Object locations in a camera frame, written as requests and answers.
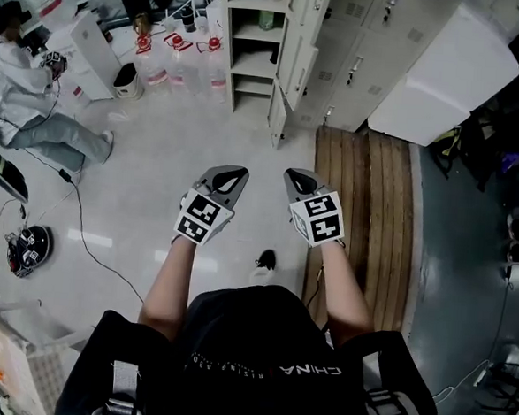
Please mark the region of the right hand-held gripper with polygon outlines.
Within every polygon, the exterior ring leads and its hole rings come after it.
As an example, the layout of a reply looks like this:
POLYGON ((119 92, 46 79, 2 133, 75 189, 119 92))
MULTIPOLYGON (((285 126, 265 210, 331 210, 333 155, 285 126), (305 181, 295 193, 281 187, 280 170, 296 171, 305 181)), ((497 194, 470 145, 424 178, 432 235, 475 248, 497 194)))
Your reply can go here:
POLYGON ((308 169, 288 168, 283 178, 292 222, 308 245, 340 242, 345 231, 339 194, 330 192, 323 179, 308 169), (298 202, 299 196, 313 197, 298 202))

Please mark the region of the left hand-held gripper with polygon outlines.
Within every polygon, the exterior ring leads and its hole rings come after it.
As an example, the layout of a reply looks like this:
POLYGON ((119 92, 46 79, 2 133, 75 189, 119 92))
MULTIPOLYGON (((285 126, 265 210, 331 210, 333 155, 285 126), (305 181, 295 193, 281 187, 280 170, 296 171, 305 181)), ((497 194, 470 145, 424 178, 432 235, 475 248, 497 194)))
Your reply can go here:
POLYGON ((174 232, 196 245, 206 244, 233 218, 248 179, 245 166, 211 167, 182 197, 174 232))

